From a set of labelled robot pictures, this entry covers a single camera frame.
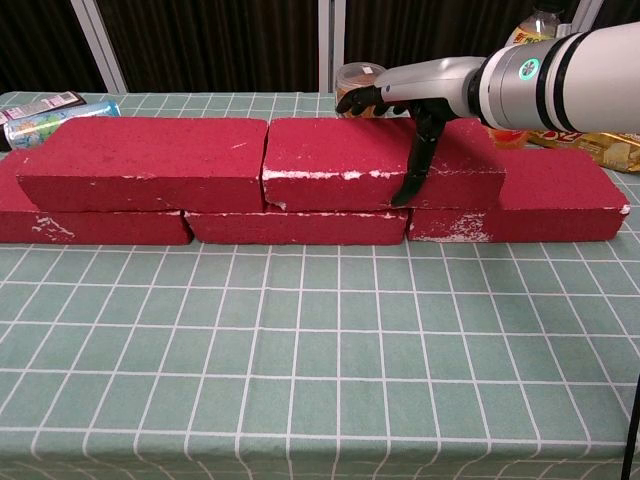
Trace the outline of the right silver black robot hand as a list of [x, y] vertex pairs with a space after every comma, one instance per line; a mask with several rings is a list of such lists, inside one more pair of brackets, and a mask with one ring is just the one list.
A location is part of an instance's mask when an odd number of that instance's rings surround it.
[[352, 89], [338, 101], [336, 112], [359, 115], [371, 107], [376, 116], [392, 109], [407, 111], [416, 132], [400, 189], [391, 199], [405, 206], [424, 184], [446, 123], [481, 116], [478, 100], [482, 57], [449, 57], [391, 68], [374, 84]]

